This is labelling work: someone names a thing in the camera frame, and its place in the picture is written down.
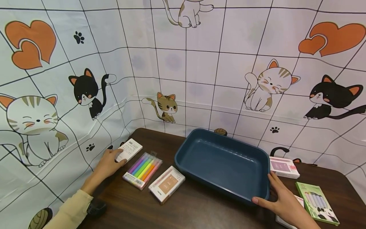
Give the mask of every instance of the blue plastic tray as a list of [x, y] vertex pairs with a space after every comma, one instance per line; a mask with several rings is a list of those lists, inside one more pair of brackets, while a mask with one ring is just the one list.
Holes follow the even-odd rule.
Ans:
[[175, 154], [185, 175], [248, 205], [269, 198], [269, 157], [261, 149], [214, 132], [192, 131]]

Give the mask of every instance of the human hand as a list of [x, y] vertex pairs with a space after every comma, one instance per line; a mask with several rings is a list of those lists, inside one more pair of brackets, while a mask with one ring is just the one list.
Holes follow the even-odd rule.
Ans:
[[119, 168], [124, 166], [126, 159], [120, 162], [115, 162], [116, 157], [123, 152], [123, 149], [116, 149], [114, 151], [106, 149], [103, 157], [100, 159], [94, 172], [85, 180], [81, 190], [92, 195], [100, 183], [107, 177], [113, 175]]
[[301, 206], [294, 194], [286, 188], [274, 172], [271, 171], [268, 174], [268, 179], [277, 192], [278, 200], [270, 202], [259, 197], [253, 197], [253, 203], [271, 210], [281, 219], [298, 229], [320, 229], [318, 224]]

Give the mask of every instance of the beige sleeve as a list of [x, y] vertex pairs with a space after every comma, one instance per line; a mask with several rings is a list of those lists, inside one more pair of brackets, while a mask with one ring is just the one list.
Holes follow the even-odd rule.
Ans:
[[86, 217], [93, 197], [78, 190], [61, 205], [59, 212], [43, 229], [76, 229]]

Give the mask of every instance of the orange heart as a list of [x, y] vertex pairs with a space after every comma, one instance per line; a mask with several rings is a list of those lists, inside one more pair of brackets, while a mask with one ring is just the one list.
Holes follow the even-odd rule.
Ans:
[[42, 67], [38, 49], [29, 41], [24, 41], [22, 43], [22, 51], [14, 52], [11, 59], [13, 60], [13, 63], [21, 69]]
[[322, 36], [315, 36], [312, 39], [305, 39], [299, 44], [299, 51], [314, 55], [325, 45], [325, 39]]
[[5, 34], [14, 47], [18, 49], [21, 40], [29, 39], [33, 41], [40, 49], [41, 59], [49, 63], [56, 46], [56, 36], [53, 29], [46, 22], [32, 21], [29, 27], [23, 22], [12, 21], [6, 25]]
[[320, 51], [321, 56], [326, 56], [358, 45], [366, 35], [366, 28], [356, 23], [338, 28], [333, 22], [321, 22], [313, 27], [310, 37], [317, 34], [322, 34], [327, 38], [326, 46]]

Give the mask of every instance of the wooden table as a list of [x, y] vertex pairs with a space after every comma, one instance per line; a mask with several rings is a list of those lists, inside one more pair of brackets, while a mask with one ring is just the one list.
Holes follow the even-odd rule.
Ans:
[[[179, 189], [160, 205], [148, 187], [138, 190], [122, 179], [123, 174], [144, 152], [157, 152], [163, 164], [149, 184], [174, 164], [174, 155], [184, 137], [153, 130], [137, 129], [131, 136], [143, 145], [143, 150], [108, 178], [95, 195], [106, 202], [108, 209], [98, 219], [85, 219], [81, 229], [283, 229], [275, 222], [275, 215], [260, 207], [248, 207], [235, 202], [187, 178]], [[322, 229], [365, 229], [366, 206], [347, 178], [340, 172], [302, 163], [296, 164], [301, 177], [298, 180], [281, 178], [295, 194], [295, 181], [321, 186], [337, 215], [338, 227], [318, 222]]]

